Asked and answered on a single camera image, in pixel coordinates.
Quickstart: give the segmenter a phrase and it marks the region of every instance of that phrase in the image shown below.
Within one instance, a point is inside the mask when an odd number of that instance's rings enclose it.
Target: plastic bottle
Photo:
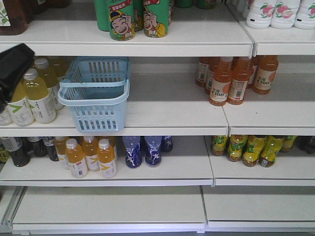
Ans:
[[[65,136],[56,136],[54,139],[55,148],[57,152],[57,156],[59,159],[59,162],[61,163],[62,167],[66,170],[69,170],[69,164],[67,156],[65,155],[65,149],[66,149],[66,141],[69,139],[69,137]]]
[[[278,56],[266,55],[263,59],[261,59],[259,69],[255,77],[254,87],[252,88],[254,92],[258,94],[269,93],[278,65]]]
[[[282,135],[268,136],[265,148],[260,154],[259,163],[263,167],[270,167],[276,162],[278,152],[283,145],[284,137]]]
[[[221,57],[219,67],[215,70],[209,97],[209,102],[214,106],[226,103],[232,80],[232,61],[233,57]]]
[[[85,155],[85,160],[88,164],[88,169],[90,171],[98,171],[98,157],[97,157],[97,147],[98,140],[94,136],[84,136],[83,138],[83,153]]]
[[[31,111],[38,123],[49,123],[56,118],[54,103],[49,95],[46,84],[31,68],[24,74],[23,87],[31,106]]]
[[[13,164],[17,167],[25,166],[30,161],[30,156],[23,148],[22,139],[18,137],[1,137],[1,141],[10,153]]]
[[[76,178],[84,177],[88,173],[88,166],[81,145],[75,139],[68,139],[65,145],[71,174]]]
[[[232,70],[232,82],[227,96],[227,102],[240,105],[244,102],[244,95],[252,71],[252,61],[248,57],[240,57]]]
[[[26,98],[23,85],[20,82],[15,88],[11,102],[8,103],[7,107],[16,125],[26,126],[33,123],[34,116]]]
[[[98,163],[104,178],[111,178],[117,173],[115,154],[108,139],[101,139],[98,142]]]
[[[58,91],[60,86],[54,69],[49,65],[46,58],[36,59],[34,64],[38,70],[39,76],[45,81],[50,97],[54,102],[55,110],[60,110],[63,108],[63,104],[58,101]]]
[[[140,136],[123,136],[123,142],[126,147],[126,165],[137,168],[142,163]]]

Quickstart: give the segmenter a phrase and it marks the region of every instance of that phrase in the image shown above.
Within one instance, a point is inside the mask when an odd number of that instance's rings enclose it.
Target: orange juice bottle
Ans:
[[[232,70],[232,82],[227,96],[228,103],[232,105],[240,105],[243,103],[251,70],[251,59],[248,57],[240,57]]]
[[[254,87],[252,88],[254,92],[259,94],[269,93],[278,65],[278,56],[267,55],[261,59],[259,69],[255,77]]]
[[[219,67],[215,70],[209,96],[209,102],[214,106],[223,106],[226,103],[232,80],[233,57],[221,57]]]

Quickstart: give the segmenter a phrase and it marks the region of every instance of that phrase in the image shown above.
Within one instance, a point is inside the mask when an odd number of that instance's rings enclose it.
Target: white bottle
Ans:
[[[300,8],[296,13],[294,26],[304,30],[315,28],[315,1],[302,0]]]
[[[300,0],[277,0],[270,25],[277,29],[291,28],[299,5]]]
[[[270,26],[276,1],[254,0],[248,13],[246,24],[254,29],[265,29]]]

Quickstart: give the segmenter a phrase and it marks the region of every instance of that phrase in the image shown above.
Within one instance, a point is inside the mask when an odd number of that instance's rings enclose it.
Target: shelf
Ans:
[[[133,74],[127,100],[125,128],[106,135],[215,135],[227,134],[227,121],[221,107],[212,106],[203,88],[194,82],[195,73]],[[1,126],[2,136],[81,136],[72,121],[70,109],[57,111],[49,124],[20,127]]]
[[[206,231],[314,232],[312,187],[204,186]]]
[[[199,186],[29,187],[13,233],[204,232],[204,226]]]
[[[266,29],[253,29],[246,25],[246,20],[235,7],[227,4],[233,16],[243,30],[253,40],[253,55],[315,55],[315,30],[276,29],[269,26]]]
[[[315,158],[294,147],[288,153],[278,153],[277,161],[269,168],[259,164],[247,167],[241,161],[231,162],[225,155],[211,153],[211,138],[206,137],[214,185],[253,186],[315,186]]]
[[[200,57],[252,53],[252,41],[223,4],[217,4],[214,10],[175,8],[166,37],[149,38],[138,31],[125,42],[115,41],[97,28],[93,1],[48,9],[35,18],[23,34],[0,36],[0,51],[26,43],[38,56]]]
[[[313,74],[276,74],[267,95],[247,90],[242,105],[223,106],[229,134],[315,135]]]
[[[117,174],[103,178],[100,171],[89,171],[74,178],[59,162],[46,157],[32,157],[29,164],[16,167],[8,160],[0,173],[1,185],[21,186],[180,186],[211,185],[212,171],[202,136],[174,137],[174,147],[162,153],[162,162],[152,168],[143,163],[136,169],[125,164],[122,140],[118,139]]]

